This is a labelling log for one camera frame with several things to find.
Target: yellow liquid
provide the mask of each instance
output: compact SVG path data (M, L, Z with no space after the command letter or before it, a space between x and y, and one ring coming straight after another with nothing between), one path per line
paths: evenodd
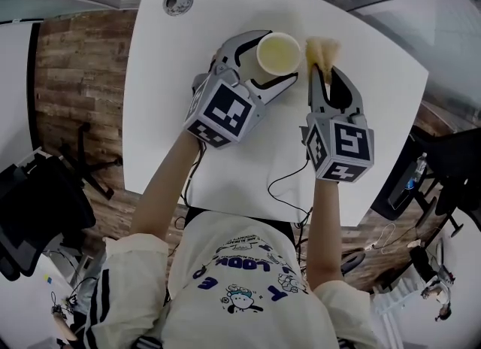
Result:
M292 72L298 62L299 48L285 38L266 38L259 48L259 59L267 71L278 74Z

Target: white table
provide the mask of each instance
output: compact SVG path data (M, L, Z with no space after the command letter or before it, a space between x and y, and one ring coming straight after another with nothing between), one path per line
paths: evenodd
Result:
M287 32L300 43L323 36L341 42L336 65L358 87L375 134L374 167L355 184L340 185L341 224L356 226L401 152L428 72L377 30L321 0L194 0L190 11L178 17L167 15L162 2L141 1L132 37L123 107L126 189L145 190L180 133L192 79L208 70L223 41L251 29ZM255 71L252 52L242 62L241 76ZM305 68L301 65L299 81L268 105L266 118L241 144L207 151L189 189L191 205L273 220L302 219L300 211L272 199L267 185L306 160L299 130L309 111ZM313 188L309 165L272 192L307 210Z

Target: water bottle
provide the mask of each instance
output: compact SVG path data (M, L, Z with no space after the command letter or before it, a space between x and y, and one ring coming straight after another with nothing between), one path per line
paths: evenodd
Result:
M426 162L426 156L427 153L422 153L422 155L418 158L416 161L416 170L414 171L414 175L409 179L409 181L406 184L406 190L411 190L414 188L414 186L421 180L422 173L424 172L427 162Z

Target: paper cup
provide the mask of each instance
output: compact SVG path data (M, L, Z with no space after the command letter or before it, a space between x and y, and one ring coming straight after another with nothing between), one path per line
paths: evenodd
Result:
M298 68L301 46L291 35L272 32L261 39L256 55L264 71L275 76L285 76Z

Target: cup rim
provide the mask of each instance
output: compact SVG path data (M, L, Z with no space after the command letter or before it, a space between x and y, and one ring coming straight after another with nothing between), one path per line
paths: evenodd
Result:
M296 47L298 48L298 59L297 59L297 62L286 72L275 72L275 71L272 71L270 70L268 67L265 66L265 64L262 63L262 61L260 60L259 58L259 50L262 46L262 43L264 43L264 41L266 41L267 39L269 38L272 38L272 37L278 37L278 38L285 38L289 41L291 41L292 43L294 43L296 45ZM257 48L256 48L256 58L257 58L257 63L261 66L261 68L266 71L268 74L271 74L271 75L274 75L274 76L286 76L288 74L291 74L293 72L295 72L296 69L298 69L299 67L299 64L301 64L301 45L299 44L299 42L297 40L295 40L291 35L285 33L285 32L271 32L269 34L267 34L266 36L264 36L260 42L257 44Z

